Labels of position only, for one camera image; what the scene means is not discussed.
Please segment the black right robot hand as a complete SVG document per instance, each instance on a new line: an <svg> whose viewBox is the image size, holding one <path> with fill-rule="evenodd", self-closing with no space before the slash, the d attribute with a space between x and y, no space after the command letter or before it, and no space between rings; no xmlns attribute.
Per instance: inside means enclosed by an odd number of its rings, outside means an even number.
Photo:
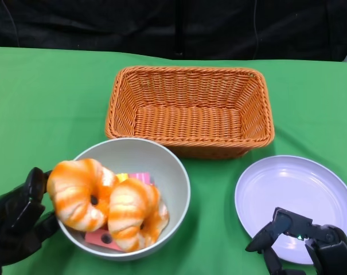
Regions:
<svg viewBox="0 0 347 275"><path fill-rule="evenodd" d="M316 225L313 220L277 207L272 221L251 240L245 250L263 255L269 274L305 274L302 270L285 269L272 245L280 235L305 242L316 274L347 274L347 236L333 225Z"/></svg>

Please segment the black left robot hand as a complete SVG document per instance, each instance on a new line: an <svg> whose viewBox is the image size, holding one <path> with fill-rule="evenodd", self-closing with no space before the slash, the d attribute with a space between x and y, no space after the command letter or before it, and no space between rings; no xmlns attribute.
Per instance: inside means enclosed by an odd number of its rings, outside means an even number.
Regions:
<svg viewBox="0 0 347 275"><path fill-rule="evenodd" d="M44 214L42 199L50 171L35 167L25 183L0 195L0 274L42 247L60 228L53 211Z"/></svg>

